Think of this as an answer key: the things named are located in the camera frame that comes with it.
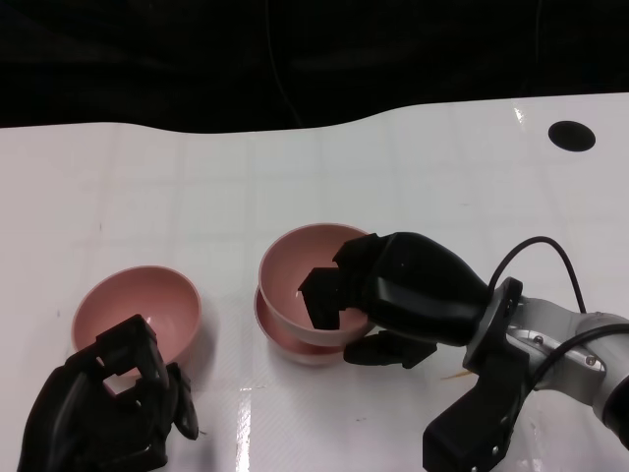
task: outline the pink bowl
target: pink bowl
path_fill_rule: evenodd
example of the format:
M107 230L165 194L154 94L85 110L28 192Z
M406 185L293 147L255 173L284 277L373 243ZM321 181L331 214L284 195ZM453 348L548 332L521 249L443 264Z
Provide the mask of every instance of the pink bowl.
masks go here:
M323 366L341 361L343 347L314 346L300 341L277 322L264 302L259 289L256 291L256 319L269 344L286 359L307 366Z
M200 328L200 297L193 283L166 267L139 266L115 273L83 299L72 323L72 343L81 350L96 336L135 314L157 336L167 364L182 362ZM137 370L125 376L136 376Z
M316 346L344 346L371 329L359 310L341 312L340 329L315 329L298 290L314 267L336 267L332 261L343 243L366 235L342 224L313 224L275 241L259 267L259 291L271 314L296 338Z

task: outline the black cable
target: black cable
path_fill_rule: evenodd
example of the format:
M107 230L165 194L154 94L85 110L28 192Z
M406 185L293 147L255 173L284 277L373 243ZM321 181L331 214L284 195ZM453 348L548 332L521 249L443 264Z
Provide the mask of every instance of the black cable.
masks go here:
M538 382L546 375L548 369L552 367L561 357L567 353L570 349L577 347L580 344L594 341L601 337L610 336L612 334L629 334L629 323L623 324L606 324L605 326L595 327L585 332L577 334L571 337L567 341L562 342L555 350L553 350L548 357L546 357L539 367L536 368L533 376L531 377L531 389L538 384Z
M509 254L505 256L502 262L498 265L495 272L491 276L491 280L489 281L489 297L493 295L493 291L495 290L495 286L498 283L498 278L502 275L506 267L509 265L513 258L515 258L523 249L528 248L534 244L538 243L546 243L559 254L563 263L566 266L566 270L568 270L568 275L570 276L570 281L572 282L572 288L574 289L574 295L577 298L577 303L579 304L579 311L581 313L588 313L586 310L586 305L583 302L583 295L581 294L581 288L579 287L579 280L577 280L577 275L574 272L574 267L568 259L568 255L563 250L559 243L557 243L554 239L548 238L547 236L536 236L534 238L527 239L526 241L518 244L515 248L511 250Z
M302 122L302 118L299 116L299 113L297 113L297 110L295 109L293 103L288 97L288 93L286 93L286 89L282 85L282 81L279 78L279 73L277 72L277 66L275 64L275 54L273 53L273 43L271 41L271 12L269 4L270 0L264 1L264 20L266 22L266 46L268 49L269 62L271 63L271 70L273 72L273 79L275 79L275 84L277 85L277 88L279 89L279 92L284 99L284 103L286 103L286 106L291 112L293 121L295 121L295 124L298 128L304 128L304 122Z

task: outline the bowl rim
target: bowl rim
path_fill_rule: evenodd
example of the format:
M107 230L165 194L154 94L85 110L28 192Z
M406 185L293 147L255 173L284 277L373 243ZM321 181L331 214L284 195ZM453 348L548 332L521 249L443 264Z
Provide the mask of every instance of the bowl rim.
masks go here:
M117 272L112 273L111 275L103 278L98 283L96 283L96 285L91 287L91 289L87 292L85 297L83 297L83 300L81 300L81 303L77 307L77 310L75 311L75 315L72 318L72 330L71 330L71 336L70 337L72 339L72 347L75 350L75 352L79 351L79 348L77 346L77 339L76 339L77 317L79 316L79 312L83 308L83 305L85 304L87 298L89 298L94 291L96 291L102 284L104 284L105 282L109 281L110 279L112 279L114 277L117 277L118 275L121 275L122 273L125 273L125 272L131 272L131 271L134 271L134 270L146 269L146 268L155 268L155 269L165 270L167 272L173 273L173 274L181 277L182 279L184 279L184 281L186 283L188 283L188 285L190 285L190 287L192 287L193 292L195 293L195 297L197 298L197 306L198 306L198 309L197 309L197 320L195 321L195 326L193 327L193 330L192 330L191 334L186 339L186 342L182 343L182 347L176 351L176 354L174 356L172 356L173 358L172 359L164 359L164 363L165 364L169 364L169 363L173 362L175 359L177 359L179 356L181 356L186 351L186 349L188 349L190 347L190 345L192 344L193 340L195 339L195 336L197 336L197 334L199 333L200 324L201 324L201 318L202 318L202 316L201 316L201 302L200 302L199 291L197 290L195 285L192 283L192 281L186 275L184 275L183 273L181 273L178 270L175 270L174 268L165 267L163 265L136 265L136 266L133 266L133 267L123 268L122 270L118 270Z
M354 231L357 231L359 233L361 233L363 236L367 236L368 233L367 231L365 231L364 229L360 229L357 228L356 226L350 226L349 224L342 224L342 223L312 223L312 224L306 224L304 226L300 226L299 228L295 228L292 229L290 231L288 231L287 233L282 234L279 238L277 238L275 241L273 241L273 244L271 244L268 249L264 252L264 256L262 256L262 259L259 263L259 268L257 270L257 289L259 290L259 292L262 294L262 298L264 299L264 303L266 303L266 306L271 310L272 314L275 314L277 317L281 318L282 322L291 325L297 329L304 329L308 332L316 332L319 333L321 335L325 335L325 336L333 336L333 335L337 335L338 333L342 333L342 332L352 332L351 330L347 330L347 329L335 329L335 330L329 330L329 329L317 329L315 327L306 327L303 326L301 324L297 324L294 323L292 320L289 320L288 318L286 318L284 315L282 315L274 306L272 303L270 303L268 301L268 298L266 297L266 294L264 293L264 289L262 287L262 268L264 267L264 264L266 263L266 260L268 258L268 254L270 253L270 251L277 246L277 244L282 241L284 238L293 235L294 233L297 233L299 231L304 231L306 229L311 229L311 228L315 228L315 227L319 227L319 226L335 226L335 227L339 227L339 228L344 228L344 229L352 229ZM366 324L369 323L369 319L367 317L367 315L365 315L365 321Z
M345 350L345 346L316 346L316 347L338 349L338 350L337 351L333 351L333 352L322 352L320 354L304 354L304 353L292 351L292 350L287 349L284 346L280 345L280 343L277 342L275 340L275 338L273 336L271 336L266 329L264 329L264 326L263 326L262 322L259 319L259 313L257 312L257 300L258 300L259 297L262 298L262 302L264 303L264 305L266 305L266 300L264 300L264 296L262 295L262 290L259 287L257 287L256 288L256 296L254 298L254 313L256 314L257 325L259 326L259 329L266 336L266 339L269 342L271 342L273 344L273 346L276 347L277 349L280 349L282 352L289 352L289 353L291 353L293 355L304 357L304 358L317 358L319 356L338 356L339 354L342 354L343 351ZM273 317L273 315L271 315L271 318L273 319L273 322L277 323L277 320ZM302 339L298 338L297 336L295 336L295 337L300 342L303 342L304 344L308 344L307 342L303 341Z

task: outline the black hole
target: black hole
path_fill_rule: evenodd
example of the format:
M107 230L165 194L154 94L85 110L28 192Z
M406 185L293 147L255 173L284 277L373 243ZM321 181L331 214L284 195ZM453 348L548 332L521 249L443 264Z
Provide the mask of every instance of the black hole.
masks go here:
M597 137L586 125L576 121L559 121L548 129L548 137L554 145L572 152L591 149Z

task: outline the grid pattern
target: grid pattern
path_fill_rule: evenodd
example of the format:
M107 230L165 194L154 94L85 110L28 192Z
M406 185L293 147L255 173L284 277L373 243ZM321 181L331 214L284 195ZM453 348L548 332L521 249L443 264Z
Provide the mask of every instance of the grid pattern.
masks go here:
M12 385L0 469L16 468L15 432L69 352L83 295L119 269L165 265L197 286L203 336L215 339L196 353L211 360L191 366L207 435L174 433L166 470L422 470L424 428L474 384L443 380L459 372L462 350L439 348L411 372L289 364L254 320L263 252L319 221L417 231L487 280L511 247L545 234L572 256L590 309L622 315L628 104L617 94L424 105L325 129L212 136L118 124L0 130L0 303L12 326L0 333ZM597 145L554 147L547 129L563 119L590 126ZM576 309L550 249L528 250L509 273L527 295ZM627 465L587 409L542 393L497 470Z

